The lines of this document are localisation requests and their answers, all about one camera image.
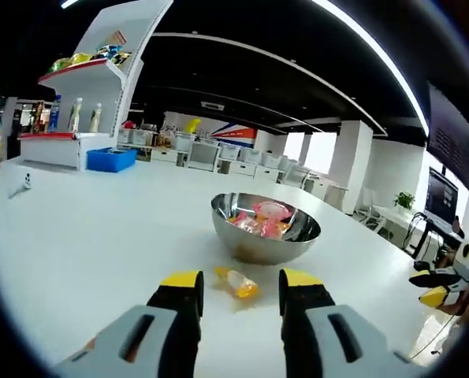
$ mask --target blue plastic box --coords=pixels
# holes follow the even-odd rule
[[[102,172],[120,172],[136,162],[136,150],[122,150],[111,147],[87,151],[87,169]]]

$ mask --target stainless steel bowl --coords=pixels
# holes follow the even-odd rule
[[[281,240],[253,235],[227,221],[241,211],[254,216],[253,205],[263,201],[281,203],[292,212],[290,218],[283,220],[290,228]],[[251,264],[276,265],[291,261],[306,252],[322,231],[318,222],[304,211],[272,198],[246,193],[217,195],[211,200],[211,216],[215,231],[231,256]]]

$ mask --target ceiling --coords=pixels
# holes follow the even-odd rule
[[[7,91],[50,96],[35,85],[37,77],[54,59],[73,52],[101,8],[120,2],[81,0],[66,11],[56,5],[30,13],[33,28],[21,32],[26,43],[18,45],[20,55],[11,55],[14,61],[25,59],[12,65]],[[469,45],[454,38],[462,35],[469,42],[469,1],[437,2],[447,18],[424,6],[430,2],[417,0],[333,2],[396,62],[426,117],[432,83],[469,122]],[[422,129],[414,126],[415,111],[385,64],[311,0],[175,0],[143,60],[135,106],[237,121],[274,134],[336,131],[341,120],[361,119],[376,134],[385,128],[389,139],[425,142]],[[205,109],[204,101],[225,108]],[[281,126],[289,123],[294,126]]]

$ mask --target potted plant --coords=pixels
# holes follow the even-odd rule
[[[401,191],[393,201],[393,204],[397,209],[403,213],[404,211],[411,210],[413,207],[413,202],[415,201],[415,196],[406,191]]]

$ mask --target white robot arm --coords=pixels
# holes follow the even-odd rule
[[[469,288],[469,240],[464,240],[460,245],[451,266],[417,272],[409,282],[418,287],[430,287],[419,298],[426,306],[456,304]]]

